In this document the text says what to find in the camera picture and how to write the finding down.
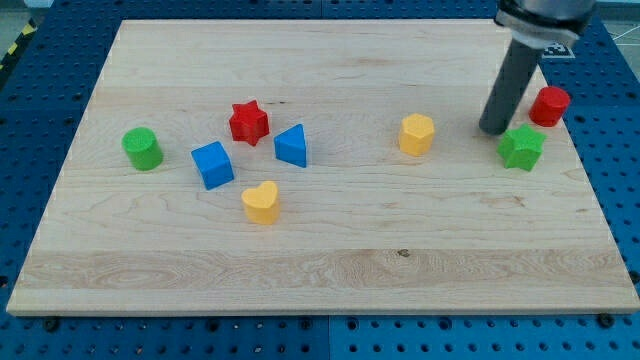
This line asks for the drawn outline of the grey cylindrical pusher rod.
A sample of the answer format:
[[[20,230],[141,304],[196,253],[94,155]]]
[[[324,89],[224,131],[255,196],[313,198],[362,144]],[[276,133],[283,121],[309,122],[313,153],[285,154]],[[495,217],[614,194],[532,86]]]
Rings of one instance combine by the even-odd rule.
[[[512,39],[479,120],[489,135],[503,134],[536,70],[543,50]]]

